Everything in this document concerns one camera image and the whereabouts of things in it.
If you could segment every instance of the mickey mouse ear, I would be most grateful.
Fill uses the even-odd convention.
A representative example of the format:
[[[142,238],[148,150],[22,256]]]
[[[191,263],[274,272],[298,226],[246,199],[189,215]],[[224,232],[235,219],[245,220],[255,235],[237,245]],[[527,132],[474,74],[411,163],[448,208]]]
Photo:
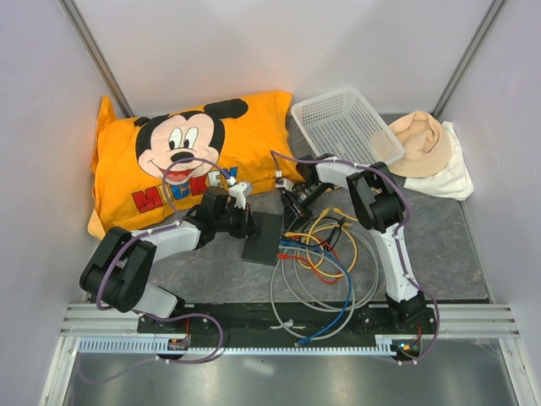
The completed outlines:
[[[145,124],[147,124],[149,122],[149,120],[150,119],[148,117],[139,117],[134,121],[134,126],[135,127],[142,127]]]
[[[219,101],[218,103],[207,104],[205,112],[216,118],[239,118],[248,111],[248,103],[242,99]]]

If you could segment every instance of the mickey mouse eye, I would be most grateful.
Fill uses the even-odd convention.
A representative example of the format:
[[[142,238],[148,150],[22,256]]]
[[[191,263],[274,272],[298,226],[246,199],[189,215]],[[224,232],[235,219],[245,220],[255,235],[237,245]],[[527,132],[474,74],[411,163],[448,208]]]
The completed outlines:
[[[193,150],[195,145],[195,140],[197,140],[197,135],[199,134],[199,129],[197,127],[191,127],[186,133],[184,138],[184,148],[190,148]]]
[[[180,129],[174,129],[169,135],[169,149],[175,150],[180,146],[183,140],[183,132]]]

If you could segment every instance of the white cloth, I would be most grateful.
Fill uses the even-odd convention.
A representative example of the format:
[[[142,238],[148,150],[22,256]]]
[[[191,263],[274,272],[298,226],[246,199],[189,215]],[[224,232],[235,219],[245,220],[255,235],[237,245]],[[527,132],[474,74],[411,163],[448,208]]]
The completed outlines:
[[[441,172],[435,175],[426,178],[406,178],[404,187],[426,195],[465,200],[473,193],[473,183],[464,163],[462,148],[453,124],[445,121],[441,126],[451,141],[451,160]]]

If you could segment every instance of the orange pillow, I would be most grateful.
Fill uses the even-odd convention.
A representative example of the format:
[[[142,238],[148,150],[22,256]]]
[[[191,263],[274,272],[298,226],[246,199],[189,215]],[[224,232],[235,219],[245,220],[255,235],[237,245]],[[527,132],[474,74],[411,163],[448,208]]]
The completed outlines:
[[[150,119],[117,119],[104,96],[92,157],[95,209],[89,233],[102,239],[113,226],[136,230],[171,215],[163,173],[185,157],[216,162],[238,181],[250,182],[253,193],[274,189],[269,150],[291,155],[285,128],[290,101],[291,94],[270,91]],[[281,170],[300,180],[292,162],[281,162]],[[167,176],[167,193],[179,210],[198,204],[210,185],[228,188],[217,169],[199,161],[179,163]]]

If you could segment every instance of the laundry basket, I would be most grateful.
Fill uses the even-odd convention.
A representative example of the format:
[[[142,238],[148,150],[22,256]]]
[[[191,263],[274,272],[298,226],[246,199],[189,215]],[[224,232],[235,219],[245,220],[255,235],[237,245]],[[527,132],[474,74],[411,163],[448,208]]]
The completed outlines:
[[[330,153],[361,165],[389,165],[404,148],[380,115],[355,89],[295,104],[291,113],[316,155]]]

